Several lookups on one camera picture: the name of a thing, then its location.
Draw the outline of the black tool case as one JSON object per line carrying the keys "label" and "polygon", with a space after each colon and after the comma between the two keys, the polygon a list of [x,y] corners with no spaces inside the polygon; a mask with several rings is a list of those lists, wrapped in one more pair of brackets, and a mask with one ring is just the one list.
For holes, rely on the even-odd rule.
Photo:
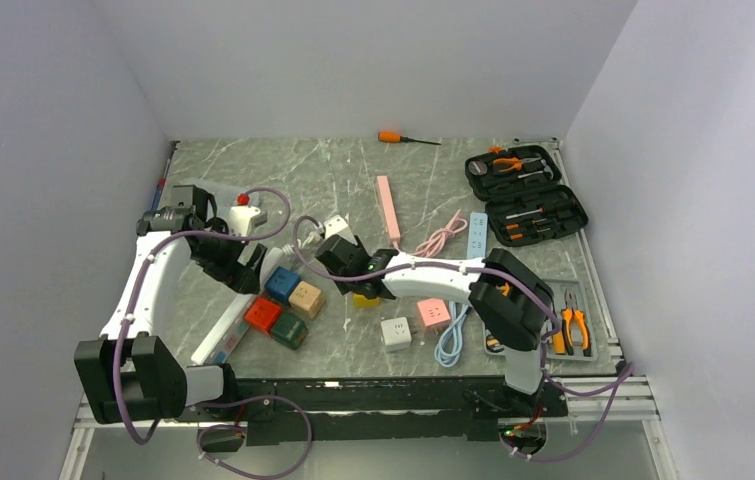
{"label": "black tool case", "polygon": [[506,247],[523,247],[574,235],[589,217],[553,155],[539,145],[492,147],[465,161],[464,173],[484,203],[488,226]]}

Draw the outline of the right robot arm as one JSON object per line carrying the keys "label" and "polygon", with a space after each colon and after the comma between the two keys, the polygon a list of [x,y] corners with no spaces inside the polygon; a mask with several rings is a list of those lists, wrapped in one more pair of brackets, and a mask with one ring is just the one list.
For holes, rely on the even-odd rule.
{"label": "right robot arm", "polygon": [[527,415],[543,399],[541,347],[545,325],[559,325],[550,286],[505,249],[482,258],[440,260],[395,249],[370,254],[359,239],[332,235],[318,247],[316,272],[341,294],[369,299],[439,298],[472,307],[507,350],[504,401]]}

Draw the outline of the pink power strip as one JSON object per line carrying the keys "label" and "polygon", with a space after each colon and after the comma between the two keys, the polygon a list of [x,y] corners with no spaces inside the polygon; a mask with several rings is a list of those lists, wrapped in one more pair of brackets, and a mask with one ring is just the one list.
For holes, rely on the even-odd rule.
{"label": "pink power strip", "polygon": [[398,247],[401,241],[401,232],[396,216],[396,210],[388,177],[383,175],[377,176],[376,186],[389,243],[393,247]]}

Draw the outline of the beige cube plug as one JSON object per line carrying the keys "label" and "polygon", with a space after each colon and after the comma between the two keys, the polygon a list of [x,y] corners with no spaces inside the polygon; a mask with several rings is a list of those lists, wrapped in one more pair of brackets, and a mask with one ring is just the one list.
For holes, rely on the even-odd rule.
{"label": "beige cube plug", "polygon": [[325,304],[323,292],[301,280],[288,296],[290,306],[307,319],[314,319]]}

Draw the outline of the clear screw box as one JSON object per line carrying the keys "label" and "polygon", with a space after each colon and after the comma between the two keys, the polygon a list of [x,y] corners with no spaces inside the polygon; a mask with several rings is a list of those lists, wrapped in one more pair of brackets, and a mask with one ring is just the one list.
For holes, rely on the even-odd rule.
{"label": "clear screw box", "polygon": [[237,197],[243,193],[243,188],[240,186],[214,180],[197,179],[194,181],[194,184],[212,194],[220,209],[228,209],[234,206],[237,202]]}

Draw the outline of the blue power strip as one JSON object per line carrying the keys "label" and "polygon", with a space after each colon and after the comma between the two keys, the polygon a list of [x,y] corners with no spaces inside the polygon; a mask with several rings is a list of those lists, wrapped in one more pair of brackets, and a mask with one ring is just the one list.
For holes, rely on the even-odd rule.
{"label": "blue power strip", "polygon": [[483,212],[471,212],[467,232],[466,258],[485,257],[488,243],[488,216]]}

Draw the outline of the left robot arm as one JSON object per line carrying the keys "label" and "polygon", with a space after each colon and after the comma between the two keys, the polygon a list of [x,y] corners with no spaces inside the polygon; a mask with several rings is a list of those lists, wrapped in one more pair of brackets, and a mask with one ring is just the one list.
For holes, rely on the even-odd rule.
{"label": "left robot arm", "polygon": [[249,193],[220,214],[214,195],[196,185],[174,187],[170,204],[142,214],[118,305],[98,337],[79,342],[74,352],[97,423],[176,419],[199,403],[217,420],[238,411],[241,394],[232,369],[182,364],[161,332],[190,265],[237,294],[259,292],[267,248],[258,244],[247,261],[240,258],[250,242],[258,242],[252,232],[266,220]]}

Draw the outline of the grey tool tray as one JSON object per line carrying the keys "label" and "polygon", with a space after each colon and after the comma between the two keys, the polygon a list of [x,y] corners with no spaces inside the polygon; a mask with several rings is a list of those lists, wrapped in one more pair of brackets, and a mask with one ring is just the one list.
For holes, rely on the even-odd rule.
{"label": "grey tool tray", "polygon": [[511,282],[495,277],[475,287],[471,305],[483,323],[484,351],[504,357],[536,352],[542,344],[550,360],[590,362],[597,358],[584,286],[578,280],[527,280],[526,286],[558,316],[560,332],[545,312]]}

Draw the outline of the yellow cube plug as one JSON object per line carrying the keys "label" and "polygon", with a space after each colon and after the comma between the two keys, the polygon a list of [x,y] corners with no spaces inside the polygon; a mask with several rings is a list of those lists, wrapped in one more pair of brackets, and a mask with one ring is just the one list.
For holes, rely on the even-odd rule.
{"label": "yellow cube plug", "polygon": [[357,309],[373,308],[379,306],[381,302],[381,298],[368,298],[361,294],[352,295],[352,304]]}

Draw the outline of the white power strip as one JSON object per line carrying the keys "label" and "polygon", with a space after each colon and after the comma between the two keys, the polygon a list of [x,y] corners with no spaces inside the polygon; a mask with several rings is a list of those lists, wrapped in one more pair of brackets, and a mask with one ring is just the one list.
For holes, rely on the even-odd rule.
{"label": "white power strip", "polygon": [[286,255],[280,248],[270,249],[260,270],[260,292],[258,294],[237,294],[219,317],[200,345],[192,353],[193,365],[215,365],[224,363],[233,353],[249,329],[244,315],[263,293],[264,284],[271,274],[285,265]]}

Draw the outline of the pink cube plug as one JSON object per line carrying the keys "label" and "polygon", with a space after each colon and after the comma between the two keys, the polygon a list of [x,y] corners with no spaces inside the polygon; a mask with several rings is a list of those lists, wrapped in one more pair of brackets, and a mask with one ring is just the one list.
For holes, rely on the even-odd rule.
{"label": "pink cube plug", "polygon": [[425,331],[438,331],[451,322],[447,304],[439,298],[428,298],[416,304],[420,324]]}

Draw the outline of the white cube plug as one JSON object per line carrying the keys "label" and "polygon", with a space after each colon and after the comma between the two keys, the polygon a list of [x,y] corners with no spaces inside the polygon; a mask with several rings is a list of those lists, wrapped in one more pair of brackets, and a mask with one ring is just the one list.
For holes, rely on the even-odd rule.
{"label": "white cube plug", "polygon": [[381,337],[386,352],[408,348],[412,343],[412,333],[406,317],[396,317],[380,322]]}

